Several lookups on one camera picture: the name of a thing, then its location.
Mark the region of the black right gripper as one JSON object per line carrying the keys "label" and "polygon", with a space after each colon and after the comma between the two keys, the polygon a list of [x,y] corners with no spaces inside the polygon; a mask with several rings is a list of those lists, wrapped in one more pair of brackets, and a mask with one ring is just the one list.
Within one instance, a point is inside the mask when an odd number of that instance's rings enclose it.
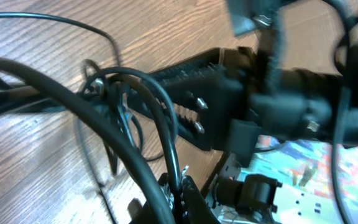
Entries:
{"label": "black right gripper", "polygon": [[218,67],[212,89],[210,149],[230,151],[248,166],[257,137],[331,141],[341,77],[284,70],[275,93],[262,93],[244,51],[212,49]]}

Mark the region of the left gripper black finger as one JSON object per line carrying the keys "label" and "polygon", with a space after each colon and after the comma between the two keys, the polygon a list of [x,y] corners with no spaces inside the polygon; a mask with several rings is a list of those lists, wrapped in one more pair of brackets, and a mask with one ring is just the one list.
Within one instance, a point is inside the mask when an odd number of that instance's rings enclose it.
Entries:
{"label": "left gripper black finger", "polygon": [[[181,208],[178,212],[173,211],[175,223],[219,224],[219,220],[213,215],[194,180],[189,175],[184,177],[182,186]],[[158,223],[158,221],[149,206],[145,204],[129,223],[146,224]]]}

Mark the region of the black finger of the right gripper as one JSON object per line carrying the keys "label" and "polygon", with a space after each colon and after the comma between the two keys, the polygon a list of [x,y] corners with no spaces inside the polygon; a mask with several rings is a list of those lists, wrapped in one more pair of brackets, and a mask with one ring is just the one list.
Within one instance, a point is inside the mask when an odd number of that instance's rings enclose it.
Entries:
{"label": "black finger of the right gripper", "polygon": [[[127,97],[127,104],[130,109],[153,119],[153,115],[145,105],[142,97],[138,93],[131,93]],[[201,112],[196,114],[196,118],[192,119],[176,112],[178,121],[178,133],[181,138],[188,141],[202,151],[210,151],[214,144],[214,130],[216,127],[214,121]]]}
{"label": "black finger of the right gripper", "polygon": [[212,48],[150,75],[166,90],[243,90],[240,58],[236,49]]}

